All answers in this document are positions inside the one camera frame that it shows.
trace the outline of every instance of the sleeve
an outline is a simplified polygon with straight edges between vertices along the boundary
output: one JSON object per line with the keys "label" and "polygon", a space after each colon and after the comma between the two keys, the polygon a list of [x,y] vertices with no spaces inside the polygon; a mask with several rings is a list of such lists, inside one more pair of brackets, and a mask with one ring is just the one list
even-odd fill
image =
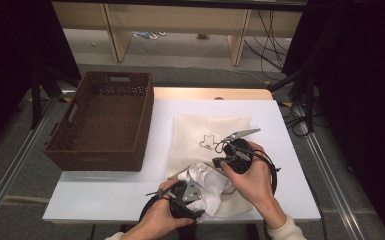
{"label": "sleeve", "polygon": [[122,232],[118,232],[118,233],[112,235],[111,237],[105,238],[105,240],[120,240],[120,237],[121,237],[123,234],[124,234],[124,233],[122,233]]}
{"label": "sleeve", "polygon": [[305,239],[301,228],[295,225],[294,219],[287,215],[286,223],[278,229],[268,229],[273,240],[302,240]]}

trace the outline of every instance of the person's right hand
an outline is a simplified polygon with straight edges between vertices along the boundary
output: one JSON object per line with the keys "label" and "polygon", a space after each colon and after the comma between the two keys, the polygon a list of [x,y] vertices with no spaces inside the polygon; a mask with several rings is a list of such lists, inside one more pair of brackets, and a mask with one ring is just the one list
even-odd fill
{"label": "person's right hand", "polygon": [[[263,154],[264,149],[254,142],[248,142],[256,154]],[[266,220],[271,229],[277,229],[286,222],[286,215],[273,196],[269,166],[258,157],[253,157],[251,167],[244,174],[237,174],[225,162],[221,167],[233,186],[243,198],[252,203]]]}

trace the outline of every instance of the wicker basket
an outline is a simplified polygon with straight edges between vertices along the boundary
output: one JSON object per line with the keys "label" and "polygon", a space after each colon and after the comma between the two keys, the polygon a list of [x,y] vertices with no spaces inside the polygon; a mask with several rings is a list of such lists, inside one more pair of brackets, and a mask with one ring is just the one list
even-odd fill
{"label": "wicker basket", "polygon": [[63,171],[140,171],[153,103],[149,73],[88,72],[44,152]]}

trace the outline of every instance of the person's left hand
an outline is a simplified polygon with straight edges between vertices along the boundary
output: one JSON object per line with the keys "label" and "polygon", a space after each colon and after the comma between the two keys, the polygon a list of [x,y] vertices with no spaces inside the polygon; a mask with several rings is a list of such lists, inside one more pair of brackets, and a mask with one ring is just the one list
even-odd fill
{"label": "person's left hand", "polygon": [[[167,189],[176,180],[169,180],[160,185],[160,189]],[[172,230],[192,224],[190,218],[174,218],[170,212],[170,203],[167,199],[157,200],[146,212],[142,221],[120,239],[158,239]]]}

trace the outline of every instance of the gray floor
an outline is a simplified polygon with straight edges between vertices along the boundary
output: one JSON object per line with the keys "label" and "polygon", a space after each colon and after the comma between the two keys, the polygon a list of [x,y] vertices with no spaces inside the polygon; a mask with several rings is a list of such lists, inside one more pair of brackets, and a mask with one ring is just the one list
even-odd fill
{"label": "gray floor", "polygon": [[[113,61],[105,32],[66,30],[66,36],[82,74],[96,69],[145,69],[151,71],[153,76],[155,75],[156,85],[244,88],[264,87],[268,82],[276,81],[267,78],[261,73],[261,69],[269,72],[271,77],[279,79],[284,77],[270,64],[262,63],[260,58],[247,47],[242,53],[240,66],[232,66],[225,36],[211,35],[206,40],[197,39],[194,34],[171,33],[160,36],[157,40],[133,37],[122,63]],[[261,46],[252,37],[248,37],[247,41],[261,51]],[[290,42],[288,39],[278,39],[278,41],[285,48]],[[273,61],[276,60],[273,54],[267,56]],[[288,87],[277,91],[274,98],[282,102],[288,101],[286,97]],[[52,161],[44,156],[43,149],[50,139],[54,123],[60,120],[66,107],[67,103],[59,102],[53,109],[48,124],[1,206],[0,239],[85,240],[90,238],[92,224],[56,225],[42,220],[47,202],[61,174]],[[283,115],[289,112],[288,107],[280,107],[280,110]],[[14,112],[10,123],[0,134],[0,179],[29,132],[30,117],[31,103],[27,95],[23,100],[23,110]],[[325,127],[327,124],[322,118],[315,121],[317,123],[315,137],[357,218],[365,239],[385,239],[385,228],[382,222],[357,179],[346,170],[346,161],[330,130]],[[290,136],[302,168],[320,202],[328,239],[352,239],[316,164],[307,138],[297,137],[292,132]],[[308,239],[323,239],[321,221],[298,223],[298,225]],[[94,239],[104,239],[118,231],[119,227],[119,224],[99,224],[96,226]],[[264,239],[262,230],[260,238]]]}

